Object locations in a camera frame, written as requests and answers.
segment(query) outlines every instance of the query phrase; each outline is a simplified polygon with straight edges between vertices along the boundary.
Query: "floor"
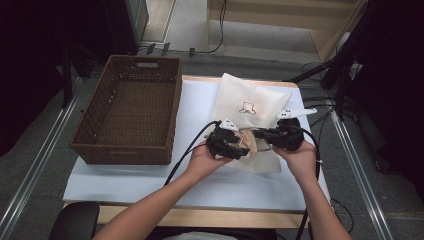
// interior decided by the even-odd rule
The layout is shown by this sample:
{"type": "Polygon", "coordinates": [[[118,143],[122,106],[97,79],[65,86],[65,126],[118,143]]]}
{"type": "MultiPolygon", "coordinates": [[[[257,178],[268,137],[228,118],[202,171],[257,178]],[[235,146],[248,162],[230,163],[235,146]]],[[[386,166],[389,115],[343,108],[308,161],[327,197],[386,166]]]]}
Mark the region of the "floor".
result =
{"type": "MultiPolygon", "coordinates": [[[[179,51],[190,48],[206,51],[218,46],[220,24],[211,21],[206,48],[207,1],[147,0],[147,6],[151,20],[143,44],[156,43],[160,47],[170,43],[169,49],[179,51]]],[[[217,54],[299,63],[320,62],[307,29],[225,22],[223,31],[224,43],[217,54]]]]}

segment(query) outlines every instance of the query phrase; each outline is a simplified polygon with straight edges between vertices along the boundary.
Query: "brown wicker basket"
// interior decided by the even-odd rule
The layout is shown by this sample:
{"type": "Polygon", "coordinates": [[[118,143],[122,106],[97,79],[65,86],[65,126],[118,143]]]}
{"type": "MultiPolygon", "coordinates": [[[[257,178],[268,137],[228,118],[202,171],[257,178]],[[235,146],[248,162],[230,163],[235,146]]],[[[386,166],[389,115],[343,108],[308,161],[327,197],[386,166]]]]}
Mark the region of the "brown wicker basket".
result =
{"type": "Polygon", "coordinates": [[[87,164],[171,162],[181,60],[111,56],[71,140],[87,164]]]}

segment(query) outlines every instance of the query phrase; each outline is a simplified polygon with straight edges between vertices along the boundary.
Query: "hand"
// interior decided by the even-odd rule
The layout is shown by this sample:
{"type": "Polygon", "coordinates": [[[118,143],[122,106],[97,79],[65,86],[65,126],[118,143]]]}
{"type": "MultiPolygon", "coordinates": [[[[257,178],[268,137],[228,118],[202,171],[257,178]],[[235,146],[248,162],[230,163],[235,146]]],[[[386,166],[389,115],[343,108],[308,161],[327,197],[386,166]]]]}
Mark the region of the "hand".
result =
{"type": "Polygon", "coordinates": [[[272,150],[287,161],[291,173],[299,184],[310,180],[316,181],[316,155],[312,144],[304,140],[299,149],[293,152],[275,146],[272,150]]]}
{"type": "Polygon", "coordinates": [[[212,157],[207,145],[203,145],[205,143],[206,141],[201,142],[199,147],[193,150],[190,162],[184,172],[184,175],[194,178],[196,183],[211,175],[219,167],[231,162],[229,158],[215,159],[212,157]]]}

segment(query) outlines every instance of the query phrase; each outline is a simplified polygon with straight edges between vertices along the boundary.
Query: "table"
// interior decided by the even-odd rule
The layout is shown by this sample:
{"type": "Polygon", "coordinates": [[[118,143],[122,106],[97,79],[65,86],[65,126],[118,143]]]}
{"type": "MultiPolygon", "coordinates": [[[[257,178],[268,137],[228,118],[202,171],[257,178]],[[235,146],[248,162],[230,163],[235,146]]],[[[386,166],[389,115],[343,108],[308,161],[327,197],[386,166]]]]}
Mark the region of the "table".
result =
{"type": "MultiPolygon", "coordinates": [[[[224,0],[208,0],[206,48],[210,20],[219,20],[224,0]]],[[[310,29],[322,62],[362,17],[366,0],[230,0],[225,21],[310,29]]]]}
{"type": "MultiPolygon", "coordinates": [[[[193,117],[194,120],[190,122],[192,118],[188,118],[186,114],[187,104],[193,102],[190,96],[199,94],[200,92],[200,94],[206,98],[206,96],[208,96],[207,91],[212,91],[212,88],[219,86],[218,78],[183,76],[183,80],[183,92],[177,116],[173,163],[178,160],[179,156],[181,156],[181,153],[188,145],[184,142],[184,139],[181,138],[181,136],[187,134],[184,133],[184,131],[193,132],[193,130],[190,130],[187,126],[199,124],[196,123],[196,119],[198,118],[193,117]],[[200,85],[203,87],[201,89],[202,91],[199,91],[198,88],[190,88],[190,85],[200,85]]],[[[296,92],[297,94],[292,95],[292,102],[290,103],[289,101],[288,105],[291,104],[291,107],[293,107],[297,104],[297,107],[303,107],[299,89],[297,89],[296,85],[293,83],[252,82],[268,87],[283,87],[281,89],[285,91],[296,92]]],[[[214,99],[206,102],[208,104],[212,103],[213,105],[214,99]]],[[[190,110],[197,113],[199,111],[196,109],[190,110]]],[[[208,115],[201,116],[201,118],[207,119],[207,121],[209,120],[208,115]]],[[[304,128],[309,129],[306,117],[300,118],[300,122],[304,128]]],[[[183,162],[175,176],[181,174],[185,169],[184,163],[187,164],[187,161],[183,162]]],[[[84,165],[79,159],[69,178],[64,200],[68,203],[84,200],[103,202],[101,204],[99,223],[104,224],[124,210],[129,203],[135,202],[141,197],[144,197],[144,195],[160,188],[168,175],[168,170],[172,167],[173,164],[171,163],[171,165],[167,167],[123,166],[120,170],[116,170],[116,166],[84,165]],[[137,169],[146,176],[139,176],[140,172],[138,172],[137,169]],[[139,186],[141,180],[143,180],[142,187],[139,186]],[[100,190],[99,188],[101,185],[107,185],[107,190],[100,190]],[[125,194],[120,194],[119,191],[128,191],[129,193],[126,194],[126,196],[121,196],[125,194]]],[[[329,193],[323,175],[320,177],[320,185],[329,199],[329,193]]],[[[301,213],[304,208],[305,205],[300,188],[293,176],[291,176],[291,173],[288,172],[286,165],[283,166],[282,173],[264,175],[247,173],[242,170],[230,168],[220,168],[217,172],[186,194],[177,203],[175,208],[159,223],[159,226],[297,228],[300,224],[302,217],[301,213]],[[217,181],[222,177],[226,177],[226,181],[217,181]],[[249,191],[251,192],[238,188],[237,194],[228,194],[228,192],[233,191],[233,189],[231,186],[226,186],[230,185],[227,184],[227,182],[237,184],[236,180],[248,182],[247,189],[250,189],[249,191]],[[234,199],[237,197],[249,199],[251,201],[234,202],[234,199]]]]}

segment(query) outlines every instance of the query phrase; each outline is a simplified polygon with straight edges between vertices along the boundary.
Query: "black wire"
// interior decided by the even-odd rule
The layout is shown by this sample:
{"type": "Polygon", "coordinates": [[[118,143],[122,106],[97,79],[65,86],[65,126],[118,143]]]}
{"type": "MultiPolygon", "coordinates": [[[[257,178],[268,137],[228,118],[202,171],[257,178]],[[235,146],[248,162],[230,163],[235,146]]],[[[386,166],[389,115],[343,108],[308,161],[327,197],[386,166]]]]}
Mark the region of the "black wire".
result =
{"type": "Polygon", "coordinates": [[[224,43],[224,18],[225,18],[225,12],[227,10],[227,1],[228,0],[224,0],[224,2],[222,3],[221,12],[220,12],[220,15],[219,15],[219,25],[220,25],[220,28],[221,28],[221,40],[220,40],[218,46],[214,50],[211,50],[211,51],[193,51],[193,52],[185,51],[185,50],[168,50],[168,52],[210,54],[210,53],[216,52],[222,45],[224,45],[224,51],[221,52],[221,53],[224,53],[227,50],[227,46],[224,43]]]}
{"type": "Polygon", "coordinates": [[[322,136],[322,130],[324,129],[325,121],[327,120],[328,116],[330,116],[331,112],[333,112],[334,109],[331,109],[327,112],[326,116],[322,120],[321,128],[318,133],[318,144],[321,144],[321,136],[322,136]]]}
{"type": "Polygon", "coordinates": [[[189,154],[191,151],[193,151],[194,149],[196,149],[197,147],[191,149],[191,147],[193,147],[194,143],[197,141],[197,139],[200,137],[200,135],[211,125],[219,125],[221,124],[221,121],[213,121],[210,122],[208,124],[206,124],[206,126],[204,126],[202,128],[202,130],[199,131],[199,133],[197,134],[197,136],[193,139],[193,141],[190,143],[190,145],[188,146],[187,150],[184,152],[184,154],[181,156],[180,160],[175,164],[175,166],[172,168],[171,173],[169,174],[168,178],[165,181],[165,184],[163,186],[168,185],[168,183],[171,181],[172,177],[174,176],[175,172],[177,171],[178,167],[180,167],[180,164],[183,162],[184,158],[187,156],[187,154],[189,154]]]}
{"type": "MultiPolygon", "coordinates": [[[[321,65],[321,64],[322,64],[322,63],[320,63],[320,62],[310,62],[310,63],[305,63],[305,64],[303,64],[302,69],[300,70],[300,71],[302,72],[302,74],[303,74],[303,73],[305,73],[304,69],[305,69],[305,67],[306,67],[306,66],[308,66],[308,65],[310,65],[310,64],[314,64],[314,63],[317,63],[317,64],[319,64],[319,65],[321,65]]],[[[322,80],[322,77],[321,77],[320,73],[321,73],[321,72],[317,73],[317,74],[320,76],[320,79],[311,78],[311,77],[308,77],[308,79],[311,79],[311,80],[314,80],[314,81],[320,81],[320,80],[322,80]]]]}
{"type": "Polygon", "coordinates": [[[317,100],[333,100],[334,97],[308,97],[308,98],[302,98],[303,102],[308,101],[317,101],[317,100]]]}
{"type": "MultiPolygon", "coordinates": [[[[338,203],[338,204],[340,204],[340,206],[342,207],[342,209],[345,209],[346,210],[346,212],[348,213],[348,215],[349,215],[349,217],[350,217],[350,221],[351,221],[351,225],[350,225],[350,228],[349,228],[349,230],[347,230],[347,232],[348,233],[351,233],[352,231],[353,231],[353,228],[355,227],[355,222],[353,221],[353,215],[352,215],[352,213],[350,213],[350,211],[349,211],[349,209],[345,206],[345,205],[343,205],[340,201],[338,201],[338,200],[336,200],[336,199],[334,199],[334,198],[331,198],[331,200],[332,201],[334,201],[334,202],[336,202],[336,203],[338,203]]],[[[335,213],[336,213],[336,216],[337,216],[337,218],[340,220],[340,222],[343,224],[343,222],[342,222],[342,220],[340,219],[340,217],[337,215],[337,211],[335,211],[335,213]]]]}
{"type": "MultiPolygon", "coordinates": [[[[316,178],[318,180],[319,179],[320,169],[321,169],[321,163],[320,163],[321,154],[320,154],[320,151],[319,151],[318,142],[315,139],[315,137],[312,135],[312,133],[310,133],[309,131],[307,131],[307,130],[305,130],[303,128],[300,128],[300,127],[284,126],[284,127],[280,127],[280,128],[291,128],[291,129],[295,129],[295,130],[301,131],[303,133],[306,133],[309,137],[311,137],[311,139],[312,139],[312,141],[314,142],[314,145],[315,145],[315,155],[316,155],[316,160],[317,160],[316,163],[315,163],[315,176],[316,176],[316,178]]],[[[307,219],[308,219],[308,209],[305,209],[305,211],[303,213],[302,221],[300,223],[299,230],[298,230],[297,235],[296,235],[296,240],[300,240],[300,238],[302,237],[302,233],[303,233],[303,230],[305,229],[307,219]]]]}
{"type": "Polygon", "coordinates": [[[325,114],[323,114],[321,117],[319,117],[315,122],[313,122],[312,124],[310,124],[310,127],[314,127],[315,124],[321,122],[322,120],[324,120],[332,111],[334,111],[334,108],[331,108],[330,110],[328,110],[325,114]]]}
{"type": "Polygon", "coordinates": [[[335,107],[335,104],[315,104],[311,106],[307,106],[305,108],[314,108],[314,107],[335,107]]]}

